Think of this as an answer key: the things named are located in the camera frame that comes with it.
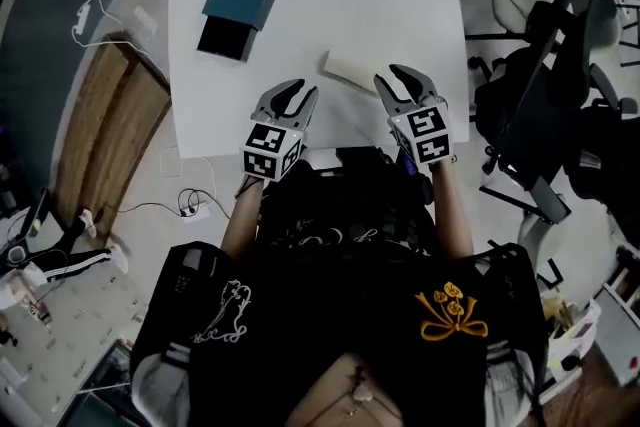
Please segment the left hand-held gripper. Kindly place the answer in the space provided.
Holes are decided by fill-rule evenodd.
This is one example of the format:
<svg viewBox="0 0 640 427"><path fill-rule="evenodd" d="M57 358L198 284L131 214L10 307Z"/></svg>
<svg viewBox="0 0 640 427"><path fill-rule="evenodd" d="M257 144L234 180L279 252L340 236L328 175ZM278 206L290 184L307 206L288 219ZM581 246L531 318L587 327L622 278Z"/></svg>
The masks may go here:
<svg viewBox="0 0 640 427"><path fill-rule="evenodd" d="M288 80L259 98L251 114L251 130L241 147L242 171L246 175L278 182L299 160L319 97L318 88L314 86L306 93L293 114L286 110L304 84L304 79Z"/></svg>

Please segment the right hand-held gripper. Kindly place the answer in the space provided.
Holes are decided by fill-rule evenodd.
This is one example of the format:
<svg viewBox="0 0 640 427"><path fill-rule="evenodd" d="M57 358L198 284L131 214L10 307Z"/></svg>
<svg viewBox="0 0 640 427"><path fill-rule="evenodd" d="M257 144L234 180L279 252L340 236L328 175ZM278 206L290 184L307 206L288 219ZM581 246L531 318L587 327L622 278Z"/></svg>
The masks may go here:
<svg viewBox="0 0 640 427"><path fill-rule="evenodd" d="M399 99L384 77L374 75L374 87L390 116L387 123L396 143L416 166L450 158L453 142L448 106L440 97L429 97L437 95L432 79L406 65L390 64L389 69L412 99ZM414 106L426 99L425 105Z"/></svg>

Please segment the white glasses case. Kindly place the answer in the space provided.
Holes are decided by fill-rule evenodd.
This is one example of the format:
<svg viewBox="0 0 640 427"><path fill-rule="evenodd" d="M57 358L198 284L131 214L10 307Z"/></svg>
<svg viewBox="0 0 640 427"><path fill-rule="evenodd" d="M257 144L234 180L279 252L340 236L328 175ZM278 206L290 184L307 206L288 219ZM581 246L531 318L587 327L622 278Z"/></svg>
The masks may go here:
<svg viewBox="0 0 640 427"><path fill-rule="evenodd" d="M374 85L376 70L370 63L336 50L327 50L321 58L320 68L325 75L349 83L369 95L379 96Z"/></svg>

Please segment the person's right forearm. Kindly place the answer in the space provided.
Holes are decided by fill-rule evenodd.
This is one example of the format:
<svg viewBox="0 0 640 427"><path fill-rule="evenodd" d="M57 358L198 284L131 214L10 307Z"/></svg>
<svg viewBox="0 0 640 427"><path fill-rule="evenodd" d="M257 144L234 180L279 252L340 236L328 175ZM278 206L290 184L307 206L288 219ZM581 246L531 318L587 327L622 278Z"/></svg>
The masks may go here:
<svg viewBox="0 0 640 427"><path fill-rule="evenodd" d="M472 232L460 196L453 164L443 159L431 166L435 227L447 258L474 254Z"/></svg>

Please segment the person's left forearm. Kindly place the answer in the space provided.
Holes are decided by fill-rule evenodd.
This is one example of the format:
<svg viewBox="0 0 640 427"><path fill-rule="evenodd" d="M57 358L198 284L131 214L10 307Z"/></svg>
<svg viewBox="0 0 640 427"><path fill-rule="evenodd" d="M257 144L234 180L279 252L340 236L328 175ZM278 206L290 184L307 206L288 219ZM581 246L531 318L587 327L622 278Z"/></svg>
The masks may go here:
<svg viewBox="0 0 640 427"><path fill-rule="evenodd" d="M247 176L236 195L220 245L220 249L234 260L242 260L255 241L263 189L262 179Z"/></svg>

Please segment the small dark screen device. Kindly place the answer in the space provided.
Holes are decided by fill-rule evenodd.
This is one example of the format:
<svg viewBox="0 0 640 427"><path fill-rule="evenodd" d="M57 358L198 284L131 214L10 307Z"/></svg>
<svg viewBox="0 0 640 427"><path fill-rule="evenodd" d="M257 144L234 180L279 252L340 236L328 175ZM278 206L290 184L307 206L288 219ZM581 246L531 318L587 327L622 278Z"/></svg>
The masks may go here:
<svg viewBox="0 0 640 427"><path fill-rule="evenodd" d="M419 173L413 160L406 154L403 149L399 149L396 157L396 164L408 176L414 177Z"/></svg>

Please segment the black inner box tray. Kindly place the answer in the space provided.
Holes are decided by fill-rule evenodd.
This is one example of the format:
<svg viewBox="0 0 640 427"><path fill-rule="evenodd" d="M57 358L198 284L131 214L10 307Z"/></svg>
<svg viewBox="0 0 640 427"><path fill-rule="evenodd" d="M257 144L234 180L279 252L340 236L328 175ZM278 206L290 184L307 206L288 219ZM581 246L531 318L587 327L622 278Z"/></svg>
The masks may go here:
<svg viewBox="0 0 640 427"><path fill-rule="evenodd" d="M208 16L196 49L239 62L248 60L257 30L226 18Z"/></svg>

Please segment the white floor plate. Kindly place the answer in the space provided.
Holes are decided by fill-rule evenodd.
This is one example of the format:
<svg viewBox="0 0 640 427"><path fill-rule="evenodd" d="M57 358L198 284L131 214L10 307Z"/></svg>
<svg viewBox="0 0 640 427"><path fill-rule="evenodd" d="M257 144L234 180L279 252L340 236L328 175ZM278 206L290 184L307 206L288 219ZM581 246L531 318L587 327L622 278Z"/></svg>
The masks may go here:
<svg viewBox="0 0 640 427"><path fill-rule="evenodd" d="M184 174L185 160L181 158L177 145L163 148L159 152L159 173L163 179L179 179Z"/></svg>

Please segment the black office chair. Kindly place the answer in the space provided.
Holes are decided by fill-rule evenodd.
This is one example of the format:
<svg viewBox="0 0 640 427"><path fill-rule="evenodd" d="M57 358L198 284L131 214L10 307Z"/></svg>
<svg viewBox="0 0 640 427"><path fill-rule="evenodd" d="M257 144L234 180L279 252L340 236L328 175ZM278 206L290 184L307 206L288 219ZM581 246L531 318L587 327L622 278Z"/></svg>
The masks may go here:
<svg viewBox="0 0 640 427"><path fill-rule="evenodd" d="M529 45L486 65L473 57L486 83L474 95L476 129L486 140L482 170L499 169L529 193L530 212L550 224L562 222L569 207L551 183L568 158L577 111L589 94L581 72L579 15L569 0L539 1L526 28Z"/></svg>

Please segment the wooden floor panel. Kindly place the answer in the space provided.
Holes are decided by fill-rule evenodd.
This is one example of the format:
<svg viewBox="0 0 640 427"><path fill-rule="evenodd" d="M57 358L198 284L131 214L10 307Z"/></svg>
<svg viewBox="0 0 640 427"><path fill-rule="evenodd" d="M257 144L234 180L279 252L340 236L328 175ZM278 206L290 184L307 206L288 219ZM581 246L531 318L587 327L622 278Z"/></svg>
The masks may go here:
<svg viewBox="0 0 640 427"><path fill-rule="evenodd" d="M53 200L65 224L86 208L98 238L107 240L170 106L169 82L160 68L131 46L127 33L106 35L72 101L55 169Z"/></svg>

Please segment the grey-backed office chair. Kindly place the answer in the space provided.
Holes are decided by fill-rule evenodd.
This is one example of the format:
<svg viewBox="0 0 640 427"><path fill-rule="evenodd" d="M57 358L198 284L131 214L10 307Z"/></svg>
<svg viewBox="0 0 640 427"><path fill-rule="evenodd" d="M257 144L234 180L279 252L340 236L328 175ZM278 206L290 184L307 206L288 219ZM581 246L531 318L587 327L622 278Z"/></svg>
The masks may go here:
<svg viewBox="0 0 640 427"><path fill-rule="evenodd" d="M606 205L640 199L640 102L618 96L605 72L590 62L596 36L616 18L614 0L589 0L579 17L583 82L600 96L577 111L565 166L579 197Z"/></svg>

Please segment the person's black embroidered shirt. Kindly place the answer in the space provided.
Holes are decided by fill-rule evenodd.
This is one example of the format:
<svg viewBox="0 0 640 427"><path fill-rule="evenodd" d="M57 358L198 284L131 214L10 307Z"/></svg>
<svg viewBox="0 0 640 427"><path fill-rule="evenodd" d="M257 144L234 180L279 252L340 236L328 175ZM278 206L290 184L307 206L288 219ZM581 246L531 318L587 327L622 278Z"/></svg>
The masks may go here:
<svg viewBox="0 0 640 427"><path fill-rule="evenodd" d="M265 247L237 262L170 250L134 344L152 427L283 427L341 356L406 427L505 427L538 403L547 357L526 252L447 261L392 242Z"/></svg>

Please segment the white power strip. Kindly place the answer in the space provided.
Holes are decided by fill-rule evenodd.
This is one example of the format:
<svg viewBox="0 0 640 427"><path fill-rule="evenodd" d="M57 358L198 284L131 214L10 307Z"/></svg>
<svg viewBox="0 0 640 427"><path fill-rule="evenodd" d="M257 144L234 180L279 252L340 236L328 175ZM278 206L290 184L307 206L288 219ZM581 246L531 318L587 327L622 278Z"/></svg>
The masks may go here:
<svg viewBox="0 0 640 427"><path fill-rule="evenodd" d="M91 10L91 5L89 3L84 3L79 8L77 12L77 22L72 27L72 31L74 35L81 36L84 33L90 10Z"/></svg>

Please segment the white storage basket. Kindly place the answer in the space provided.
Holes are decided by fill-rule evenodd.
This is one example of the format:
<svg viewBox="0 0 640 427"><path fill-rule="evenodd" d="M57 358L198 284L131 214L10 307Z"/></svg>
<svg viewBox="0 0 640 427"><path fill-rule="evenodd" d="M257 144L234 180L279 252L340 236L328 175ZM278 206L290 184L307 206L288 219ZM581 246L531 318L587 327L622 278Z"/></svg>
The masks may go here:
<svg viewBox="0 0 640 427"><path fill-rule="evenodd" d="M542 306L549 335L547 367L555 371L567 357L582 359L595 342L600 306L590 299L578 307L559 295L542 298Z"/></svg>

